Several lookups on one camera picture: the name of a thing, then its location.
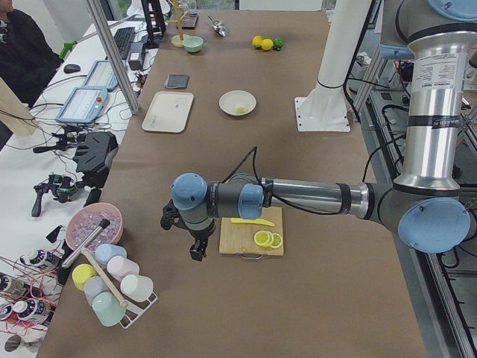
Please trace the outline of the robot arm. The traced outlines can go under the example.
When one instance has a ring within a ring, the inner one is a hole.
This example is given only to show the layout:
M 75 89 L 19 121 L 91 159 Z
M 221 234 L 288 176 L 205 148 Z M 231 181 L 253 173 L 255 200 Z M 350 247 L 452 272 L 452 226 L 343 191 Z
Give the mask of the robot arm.
M 192 259 L 206 255 L 218 218 L 257 219 L 285 204 L 308 213 L 351 214 L 382 224 L 407 246 L 436 254 L 460 244 L 471 218 L 452 176 L 467 55 L 476 43 L 474 1 L 386 1 L 381 53 L 414 61 L 405 157 L 390 184 L 316 183 L 234 170 L 221 182 L 185 173 L 171 185 L 162 228 L 194 237 Z

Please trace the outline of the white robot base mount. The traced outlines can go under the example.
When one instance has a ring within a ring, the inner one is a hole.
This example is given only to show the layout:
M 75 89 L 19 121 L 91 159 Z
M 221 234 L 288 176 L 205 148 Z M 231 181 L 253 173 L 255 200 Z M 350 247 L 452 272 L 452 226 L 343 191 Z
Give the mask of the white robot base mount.
M 345 82 L 372 8 L 371 0 L 336 2 L 316 86 L 295 98 L 298 131 L 350 131 Z

